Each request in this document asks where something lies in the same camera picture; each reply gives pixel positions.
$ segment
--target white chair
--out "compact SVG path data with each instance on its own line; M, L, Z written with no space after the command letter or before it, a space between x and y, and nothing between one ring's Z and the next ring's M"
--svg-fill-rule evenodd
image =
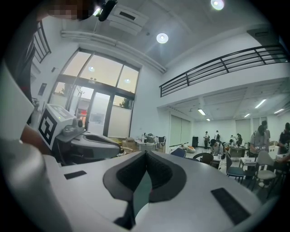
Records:
M262 150L259 152L258 155L258 159L257 159L257 164L259 166L265 166L265 165L269 165L269 166L273 166L274 165L274 160L270 157L269 153ZM276 174L270 170L257 170L256 175L254 177L254 184L252 187L252 190L255 187L256 184L256 180L273 180L276 178Z

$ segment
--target ceiling air conditioner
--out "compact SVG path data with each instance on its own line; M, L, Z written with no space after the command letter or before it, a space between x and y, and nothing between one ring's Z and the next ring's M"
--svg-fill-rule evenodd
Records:
M148 21L148 17L129 7L117 5L113 14L110 14L109 25L132 35L137 35Z

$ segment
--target floor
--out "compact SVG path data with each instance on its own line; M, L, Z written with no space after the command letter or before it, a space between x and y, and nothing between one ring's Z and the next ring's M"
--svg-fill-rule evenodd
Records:
M206 150L205 148L202 148L202 147L198 147L195 150L196 150L196 152L194 154L187 153L186 158L192 158L199 153L209 152L209 149ZM239 161L233 161L232 167L238 167L238 166L239 166ZM226 175L226 170L227 170L226 159L223 159L220 162L219 171L223 172ZM245 188L247 187L247 185L249 183L248 181L249 180L245 179L242 182L242 185L245 186ZM140 182L139 186L137 187L136 191L134 192L134 213L135 213L135 216L142 209L142 207L148 203L148 196L149 196L149 193L151 191L151 188L152 188L152 186L151 186L150 176L146 172L142 181ZM279 191L280 191L280 185L278 184L271 192L269 199L273 196L278 195ZM268 193L268 188L262 189L261 187L258 186L258 182L256 182L256 185L253 189L253 193L257 195L257 197L260 199L260 201L262 203L265 203L267 201L266 197L267 197L267 193Z

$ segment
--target black rectangular strip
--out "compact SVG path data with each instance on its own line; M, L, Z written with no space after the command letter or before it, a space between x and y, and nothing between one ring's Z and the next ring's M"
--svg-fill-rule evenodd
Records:
M76 178L78 176L82 176L87 174L85 171L78 171L78 172L72 172L72 173L68 173L68 174L64 174L64 177L66 179L72 179L72 178Z
M249 212L224 188L218 188L211 192L235 225L250 216Z

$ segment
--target ceiling light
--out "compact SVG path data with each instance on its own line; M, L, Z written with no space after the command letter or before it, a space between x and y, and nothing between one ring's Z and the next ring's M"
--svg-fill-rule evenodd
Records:
M283 110L284 110L284 109L280 109L280 110L276 111L274 114L279 113L279 112L281 112L281 111L283 111Z
M92 15L96 16L96 15L99 13L100 9L101 9L101 8L98 7L98 8L96 9L96 11L95 11Z
M164 44L168 41L168 35L165 33L160 33L156 37L158 43Z
M224 7L224 3L222 0L211 0L211 4L216 10L221 10Z
M202 115L205 115L205 113L203 112L202 109L198 109L199 113L201 113Z
M266 101L266 99L264 99L264 100L262 100L256 107L255 107L255 109L256 108L258 108L259 106L261 106L264 102Z

